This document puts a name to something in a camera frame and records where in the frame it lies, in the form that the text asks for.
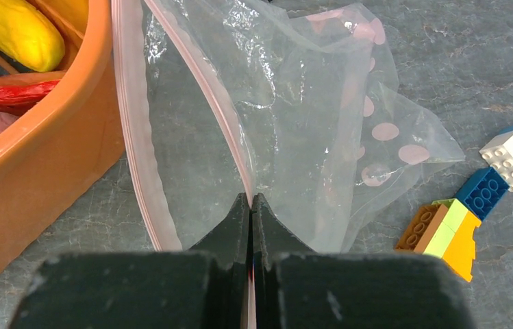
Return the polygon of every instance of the ziplock bag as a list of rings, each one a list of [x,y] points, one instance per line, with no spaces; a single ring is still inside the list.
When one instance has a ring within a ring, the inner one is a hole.
[[[290,19],[260,0],[112,2],[127,156],[158,250],[186,249],[240,192],[262,192],[318,252],[463,160],[397,94],[383,26],[362,5]]]

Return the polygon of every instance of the marble surface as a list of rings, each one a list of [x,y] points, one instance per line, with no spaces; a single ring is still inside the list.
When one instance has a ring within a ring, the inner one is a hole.
[[[351,0],[275,0],[291,16]],[[486,163],[478,150],[513,124],[513,0],[371,0],[386,27],[399,92],[429,108],[462,146],[466,161],[437,173],[362,229],[353,252],[389,252],[424,203],[451,197]],[[464,294],[479,328],[513,328],[513,193],[475,233],[477,260]],[[122,158],[0,275],[0,328],[7,325],[32,271],[73,250],[152,249]]]

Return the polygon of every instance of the lego stack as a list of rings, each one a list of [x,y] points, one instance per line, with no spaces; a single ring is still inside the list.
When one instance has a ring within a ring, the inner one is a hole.
[[[513,192],[513,126],[502,130],[480,154],[489,167],[474,172],[453,199],[420,207],[395,247],[441,258],[468,282],[476,259],[474,229],[508,191]]]

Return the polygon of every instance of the red toy pepper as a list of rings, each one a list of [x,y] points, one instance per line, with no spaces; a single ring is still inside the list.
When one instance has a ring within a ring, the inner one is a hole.
[[[55,88],[59,81],[52,80],[27,86],[0,86],[0,108],[38,103]]]

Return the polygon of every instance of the orange lego brick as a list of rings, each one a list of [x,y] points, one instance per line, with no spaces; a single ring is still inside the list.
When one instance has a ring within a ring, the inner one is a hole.
[[[472,280],[472,261],[476,259],[474,230],[480,227],[481,223],[471,211],[468,211],[442,257],[448,266],[467,282]]]
[[[421,206],[395,246],[396,250],[410,250],[423,253],[438,226],[442,223],[448,208],[443,204]]]

